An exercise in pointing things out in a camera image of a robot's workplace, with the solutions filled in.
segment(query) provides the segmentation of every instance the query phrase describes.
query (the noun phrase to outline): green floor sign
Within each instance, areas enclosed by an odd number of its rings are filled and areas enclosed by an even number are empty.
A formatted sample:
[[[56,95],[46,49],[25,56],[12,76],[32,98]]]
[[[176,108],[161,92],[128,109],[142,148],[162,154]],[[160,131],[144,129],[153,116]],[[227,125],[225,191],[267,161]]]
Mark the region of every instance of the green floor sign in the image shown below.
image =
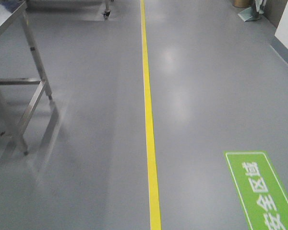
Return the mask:
[[[266,152],[225,152],[251,230],[288,230],[288,195]]]

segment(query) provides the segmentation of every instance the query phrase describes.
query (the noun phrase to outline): stainless steel cart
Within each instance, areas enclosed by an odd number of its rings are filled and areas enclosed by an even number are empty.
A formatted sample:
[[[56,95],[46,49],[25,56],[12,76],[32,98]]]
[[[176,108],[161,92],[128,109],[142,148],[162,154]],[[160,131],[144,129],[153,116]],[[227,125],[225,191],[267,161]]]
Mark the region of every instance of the stainless steel cart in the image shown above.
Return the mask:
[[[29,26],[29,20],[25,12],[26,8],[27,5],[24,0],[0,0],[0,35],[13,23],[16,18],[21,18],[22,27],[40,77],[39,79],[0,79],[0,85],[37,85],[37,89],[18,124],[11,116],[8,105],[0,92],[0,114],[2,115],[6,127],[11,133],[17,147],[25,155],[28,154],[28,147],[24,140],[23,134],[43,92],[45,92],[48,98],[52,100],[50,85],[45,73],[45,69],[43,67],[41,57],[36,47],[32,31]]]

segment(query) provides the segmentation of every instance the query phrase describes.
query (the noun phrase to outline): yellow floor stripe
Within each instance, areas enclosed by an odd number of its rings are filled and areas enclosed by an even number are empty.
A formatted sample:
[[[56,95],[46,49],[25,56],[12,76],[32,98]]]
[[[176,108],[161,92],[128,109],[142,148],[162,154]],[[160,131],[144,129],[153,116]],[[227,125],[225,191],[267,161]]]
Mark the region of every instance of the yellow floor stripe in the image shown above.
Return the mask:
[[[146,125],[146,146],[147,146],[147,168],[149,185],[149,208],[150,208],[150,229],[161,230],[161,214],[159,203],[158,175],[156,164],[155,137],[152,99],[150,93],[148,51],[146,38],[145,5],[141,0],[141,27],[142,27],[142,48],[143,48],[143,75],[145,92],[145,125]]]

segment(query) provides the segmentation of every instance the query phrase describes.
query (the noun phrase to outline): gray floor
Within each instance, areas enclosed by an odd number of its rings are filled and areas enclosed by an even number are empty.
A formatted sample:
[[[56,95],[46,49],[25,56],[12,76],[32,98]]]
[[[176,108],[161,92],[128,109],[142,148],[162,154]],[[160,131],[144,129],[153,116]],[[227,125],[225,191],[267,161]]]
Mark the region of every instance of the gray floor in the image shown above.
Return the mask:
[[[0,138],[0,230],[149,229],[140,5],[111,5],[107,22],[30,14],[56,106],[42,98],[27,157]],[[35,74],[16,22],[0,77]],[[34,88],[2,90],[19,116]]]
[[[246,230],[223,151],[268,151],[288,192],[275,28],[244,23],[229,0],[145,3],[163,229]],[[0,230],[149,229],[140,4],[112,9],[107,22],[30,13],[55,102],[43,97],[29,124],[29,156],[0,137]],[[0,77],[37,74],[30,58],[16,22]],[[34,88],[2,91],[19,117]]]
[[[228,0],[146,0],[165,230],[246,230],[223,156],[266,150],[288,191],[288,66]]]

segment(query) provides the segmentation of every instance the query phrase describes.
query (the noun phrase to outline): cart wheel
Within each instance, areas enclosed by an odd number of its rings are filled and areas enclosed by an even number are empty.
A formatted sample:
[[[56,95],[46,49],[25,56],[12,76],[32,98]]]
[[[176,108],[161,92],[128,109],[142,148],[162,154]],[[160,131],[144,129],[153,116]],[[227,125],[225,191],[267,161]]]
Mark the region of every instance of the cart wheel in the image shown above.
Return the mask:
[[[104,18],[105,19],[108,19],[109,15],[110,15],[110,12],[104,12]]]

